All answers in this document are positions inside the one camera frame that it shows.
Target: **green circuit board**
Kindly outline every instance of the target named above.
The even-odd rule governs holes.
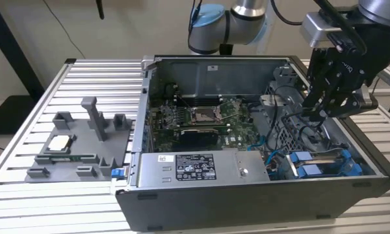
[[[247,105],[236,98],[223,98],[219,105],[200,107],[176,107],[167,102],[150,109],[150,117],[154,152],[172,152],[182,131],[218,133],[216,142],[198,150],[236,148],[244,151],[259,140]]]

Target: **black stand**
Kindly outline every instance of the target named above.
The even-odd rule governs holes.
[[[219,44],[219,55],[231,55],[232,47],[232,44]]]
[[[28,96],[9,96],[0,106],[0,134],[13,134],[17,132],[34,104],[43,94],[43,87],[39,84],[1,14],[0,49],[28,93]]]

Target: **white sticker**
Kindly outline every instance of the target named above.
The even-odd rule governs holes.
[[[216,70],[218,70],[218,65],[207,66],[207,71],[216,71]]]
[[[172,162],[174,155],[158,155],[156,161],[158,162]]]
[[[66,147],[67,141],[68,141],[68,136],[67,135],[56,135],[50,140],[50,143],[48,143],[48,146],[47,146],[48,150],[60,151]]]

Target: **power supply label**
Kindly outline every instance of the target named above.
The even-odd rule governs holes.
[[[175,179],[178,181],[216,179],[214,156],[175,155]]]

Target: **open computer tower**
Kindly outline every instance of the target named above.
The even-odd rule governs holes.
[[[295,57],[155,56],[115,198],[132,231],[338,217],[390,189],[390,163],[350,118],[300,116]]]

